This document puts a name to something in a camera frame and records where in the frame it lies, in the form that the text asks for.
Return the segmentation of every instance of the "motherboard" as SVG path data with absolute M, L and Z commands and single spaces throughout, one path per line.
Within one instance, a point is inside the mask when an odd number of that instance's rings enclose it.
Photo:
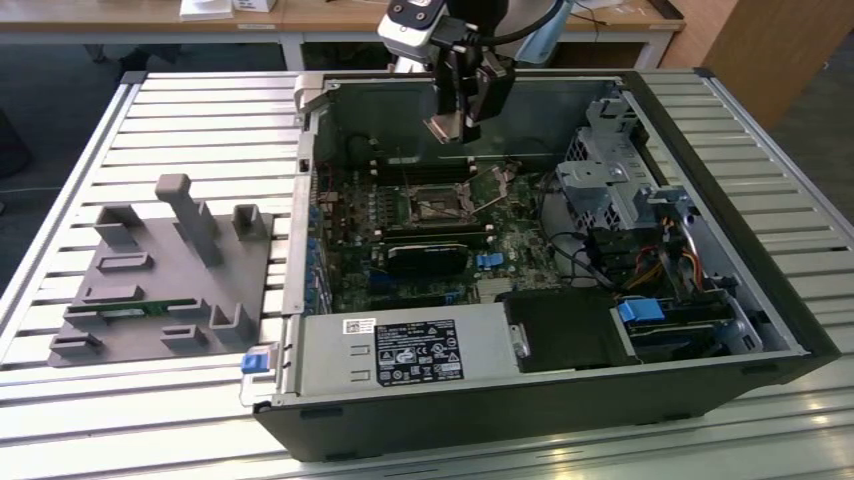
M 542 173 L 512 159 L 320 169 L 332 311 L 495 301 L 560 285 L 538 227 Z

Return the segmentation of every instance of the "circuit board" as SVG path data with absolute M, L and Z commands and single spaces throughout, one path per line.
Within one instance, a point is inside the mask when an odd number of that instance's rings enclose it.
M 503 291 L 560 285 L 532 208 L 542 175 L 516 174 L 504 162 L 478 162 L 472 170 L 450 184 L 377 185 L 364 171 L 320 179 L 332 189 L 319 198 L 333 312 L 486 303 Z M 410 236 L 389 236 L 398 232 Z M 464 255 L 464 267 L 443 275 L 389 273 L 392 255 L 419 245 L 454 250 L 454 261 Z

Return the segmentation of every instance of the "warning symbol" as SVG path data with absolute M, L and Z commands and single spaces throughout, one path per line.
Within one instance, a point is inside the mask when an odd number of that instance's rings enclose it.
M 380 365 L 394 365 L 395 356 L 391 354 L 389 351 L 384 351 L 383 353 L 379 354 L 379 363 Z

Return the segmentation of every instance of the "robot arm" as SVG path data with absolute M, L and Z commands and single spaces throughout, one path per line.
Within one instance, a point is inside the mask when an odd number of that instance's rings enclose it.
M 480 137 L 480 121 L 503 109 L 516 60 L 538 63 L 548 57 L 571 4 L 571 0 L 391 0 L 377 32 L 391 53 L 432 71 L 436 114 L 424 123 L 442 143 L 468 143 Z M 496 35 L 508 28 L 514 28 L 510 33 Z

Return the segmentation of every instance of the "table leg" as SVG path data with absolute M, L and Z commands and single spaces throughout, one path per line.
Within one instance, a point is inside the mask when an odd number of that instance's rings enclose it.
M 304 37 L 301 32 L 283 33 L 279 43 L 281 45 L 285 68 L 291 71 L 305 70 L 305 61 L 303 60 Z
M 107 61 L 107 55 L 104 55 L 104 45 L 103 44 L 89 44 L 83 45 L 85 48 L 85 53 L 89 54 L 89 58 L 95 63 L 104 63 Z
M 635 62 L 636 69 L 658 68 L 671 38 L 672 32 L 660 32 L 650 35 L 648 41 L 643 44 L 640 55 L 638 55 L 638 61 Z

